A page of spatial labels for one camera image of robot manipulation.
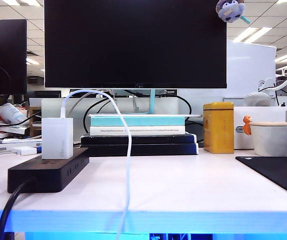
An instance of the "white water bottle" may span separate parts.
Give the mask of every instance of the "white water bottle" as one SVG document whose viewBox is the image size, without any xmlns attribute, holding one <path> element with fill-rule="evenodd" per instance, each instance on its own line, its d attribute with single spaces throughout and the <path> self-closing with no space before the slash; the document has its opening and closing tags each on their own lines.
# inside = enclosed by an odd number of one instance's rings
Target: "white water bottle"
<svg viewBox="0 0 287 240">
<path fill-rule="evenodd" d="M 0 117 L 7 124 L 18 124 L 27 119 L 27 117 L 11 103 L 6 103 L 0 107 Z M 28 123 L 29 121 L 25 121 L 21 125 L 27 125 Z"/>
</svg>

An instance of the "mouse pad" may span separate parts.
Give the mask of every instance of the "mouse pad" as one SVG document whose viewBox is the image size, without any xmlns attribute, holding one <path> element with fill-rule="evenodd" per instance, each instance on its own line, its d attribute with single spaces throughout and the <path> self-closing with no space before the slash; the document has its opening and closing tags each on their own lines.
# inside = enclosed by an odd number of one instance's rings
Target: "mouse pad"
<svg viewBox="0 0 287 240">
<path fill-rule="evenodd" d="M 287 156 L 237 156 L 236 159 L 287 190 Z"/>
</svg>

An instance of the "white desk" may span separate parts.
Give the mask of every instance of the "white desk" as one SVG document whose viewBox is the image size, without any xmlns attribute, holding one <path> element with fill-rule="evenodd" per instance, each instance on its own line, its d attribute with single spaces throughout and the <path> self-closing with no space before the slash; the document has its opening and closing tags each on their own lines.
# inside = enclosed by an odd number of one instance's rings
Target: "white desk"
<svg viewBox="0 0 287 240">
<path fill-rule="evenodd" d="M 136 156 L 126 233 L 287 233 L 287 191 L 235 154 Z M 0 215 L 10 194 L 7 169 L 31 156 L 0 156 Z M 125 205 L 125 157 L 92 157 L 59 193 L 22 194 L 9 216 L 11 232 L 117 230 Z"/>
</svg>

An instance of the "power outlet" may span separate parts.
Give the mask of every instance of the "power outlet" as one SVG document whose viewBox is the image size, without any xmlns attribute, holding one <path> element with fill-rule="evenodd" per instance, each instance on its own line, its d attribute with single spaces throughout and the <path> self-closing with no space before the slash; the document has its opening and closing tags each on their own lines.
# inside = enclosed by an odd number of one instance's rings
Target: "power outlet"
<svg viewBox="0 0 287 240">
<path fill-rule="evenodd" d="M 74 148 L 69 159 L 42 159 L 37 156 L 8 169 L 8 193 L 35 178 L 23 193 L 57 193 L 63 190 L 89 163 L 87 148 Z"/>
</svg>

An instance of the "yellow tin can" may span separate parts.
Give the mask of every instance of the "yellow tin can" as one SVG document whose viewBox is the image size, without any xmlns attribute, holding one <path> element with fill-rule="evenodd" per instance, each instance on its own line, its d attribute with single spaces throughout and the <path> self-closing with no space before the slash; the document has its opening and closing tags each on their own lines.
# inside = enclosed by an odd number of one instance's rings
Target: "yellow tin can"
<svg viewBox="0 0 287 240">
<path fill-rule="evenodd" d="M 234 153 L 234 104 L 213 102 L 203 105 L 203 145 L 213 154 Z"/>
</svg>

